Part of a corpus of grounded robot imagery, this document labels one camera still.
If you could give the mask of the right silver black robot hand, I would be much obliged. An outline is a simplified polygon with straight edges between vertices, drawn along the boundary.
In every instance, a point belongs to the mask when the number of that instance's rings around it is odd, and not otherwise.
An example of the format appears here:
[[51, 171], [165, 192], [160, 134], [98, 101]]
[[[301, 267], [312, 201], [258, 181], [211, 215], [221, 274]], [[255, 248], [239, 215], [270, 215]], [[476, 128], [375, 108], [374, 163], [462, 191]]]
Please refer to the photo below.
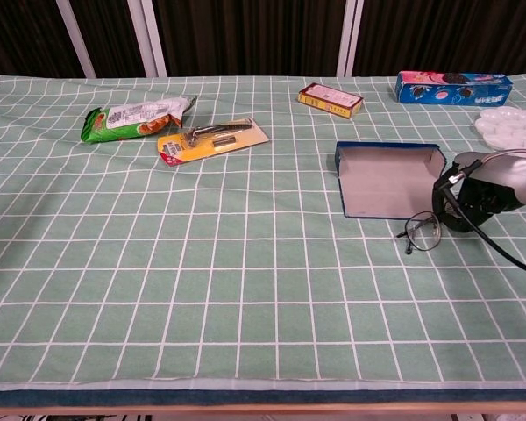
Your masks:
[[432, 209], [456, 232], [471, 232], [493, 215], [526, 206], [526, 152], [457, 155], [435, 182]]

